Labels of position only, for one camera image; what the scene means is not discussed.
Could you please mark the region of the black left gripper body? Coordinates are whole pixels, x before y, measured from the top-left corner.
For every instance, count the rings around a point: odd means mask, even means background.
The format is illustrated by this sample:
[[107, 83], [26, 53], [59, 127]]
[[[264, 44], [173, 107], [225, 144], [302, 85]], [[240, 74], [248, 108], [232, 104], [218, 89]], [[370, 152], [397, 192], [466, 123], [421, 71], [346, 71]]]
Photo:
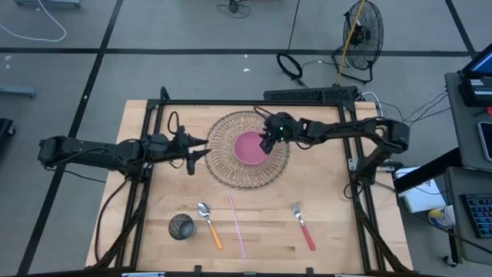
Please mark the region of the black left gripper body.
[[195, 154], [193, 152], [189, 152], [189, 148], [191, 147], [191, 136], [186, 133], [185, 127], [183, 125], [178, 126], [178, 129], [172, 141], [172, 149], [178, 153], [178, 159], [182, 159], [183, 162], [181, 163], [181, 165], [175, 165], [173, 163], [173, 160], [171, 160], [169, 162], [170, 166], [172, 166], [174, 169], [179, 169], [183, 166], [183, 164], [186, 164], [188, 174], [195, 174]]

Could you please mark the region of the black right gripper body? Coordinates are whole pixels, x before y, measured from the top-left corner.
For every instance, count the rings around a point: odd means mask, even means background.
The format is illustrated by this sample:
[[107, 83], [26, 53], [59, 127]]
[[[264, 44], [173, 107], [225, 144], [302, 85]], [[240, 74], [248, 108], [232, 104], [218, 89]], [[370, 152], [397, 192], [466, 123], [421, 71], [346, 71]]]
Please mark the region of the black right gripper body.
[[264, 120], [264, 140], [267, 142], [306, 142], [303, 118], [296, 120], [286, 112], [270, 114]]

